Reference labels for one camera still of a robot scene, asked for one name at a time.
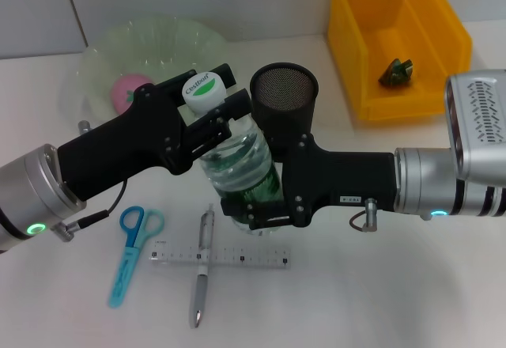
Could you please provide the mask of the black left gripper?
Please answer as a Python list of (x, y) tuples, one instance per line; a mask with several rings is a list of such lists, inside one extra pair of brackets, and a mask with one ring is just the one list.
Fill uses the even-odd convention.
[(181, 89), (167, 82), (145, 84), (122, 115), (60, 146), (64, 184), (86, 201), (147, 168), (180, 175), (232, 136), (230, 119), (251, 112), (248, 92), (241, 89), (185, 129), (178, 110)]

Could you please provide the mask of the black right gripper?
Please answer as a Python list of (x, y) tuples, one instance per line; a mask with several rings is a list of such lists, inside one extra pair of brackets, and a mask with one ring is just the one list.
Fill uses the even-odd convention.
[(367, 199), (374, 199), (379, 210), (394, 210), (393, 153), (329, 152), (302, 133), (272, 134), (268, 146), (273, 161), (282, 163), (284, 200), (221, 200), (224, 215), (248, 230), (304, 228), (321, 208), (363, 206)]

